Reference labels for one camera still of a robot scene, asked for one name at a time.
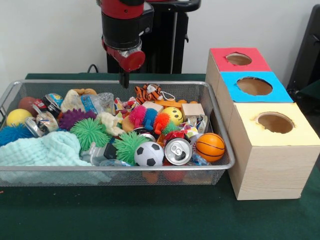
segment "soccer ball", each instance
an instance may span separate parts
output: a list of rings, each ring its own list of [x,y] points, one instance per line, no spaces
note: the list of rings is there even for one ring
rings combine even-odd
[[[159,144],[153,141],[147,141],[142,143],[135,151],[134,161],[138,166],[162,166],[164,156],[164,150]]]

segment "purple spiky ball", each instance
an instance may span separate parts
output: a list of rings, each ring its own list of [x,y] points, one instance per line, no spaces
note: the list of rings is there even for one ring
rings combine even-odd
[[[77,122],[83,119],[96,119],[96,115],[93,111],[84,112],[81,111],[81,109],[73,109],[72,111],[68,110],[60,119],[59,128],[70,131]]]

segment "wood grain box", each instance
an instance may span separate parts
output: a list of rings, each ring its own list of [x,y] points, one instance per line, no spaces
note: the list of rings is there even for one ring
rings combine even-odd
[[[221,72],[271,72],[271,69],[256,48],[211,48],[205,81],[211,84],[216,95]]]
[[[221,72],[216,99],[226,129],[234,103],[292,103],[282,83],[271,71]]]
[[[298,199],[320,153],[320,139],[296,103],[235,103],[229,169],[238,200]]]

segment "white wall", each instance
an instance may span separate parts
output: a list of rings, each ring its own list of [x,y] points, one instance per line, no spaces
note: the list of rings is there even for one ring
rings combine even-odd
[[[258,47],[286,84],[317,0],[202,0],[189,14],[184,73],[205,73],[209,48]],[[0,94],[27,73],[106,71],[95,0],[0,0]]]

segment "wire mesh basket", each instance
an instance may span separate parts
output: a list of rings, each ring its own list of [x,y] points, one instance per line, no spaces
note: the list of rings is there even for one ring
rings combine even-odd
[[[163,91],[178,100],[201,103],[209,117],[208,132],[222,136],[225,154],[208,166],[0,166],[1,187],[27,186],[132,186],[132,185],[215,185],[225,170],[235,163],[235,156],[211,86],[205,82],[157,81]],[[0,129],[10,111],[28,96],[41,98],[48,93],[65,96],[70,89],[95,89],[113,93],[121,100],[135,96],[134,87],[145,82],[131,81],[123,89],[118,81],[103,80],[21,80],[13,82],[0,98]]]

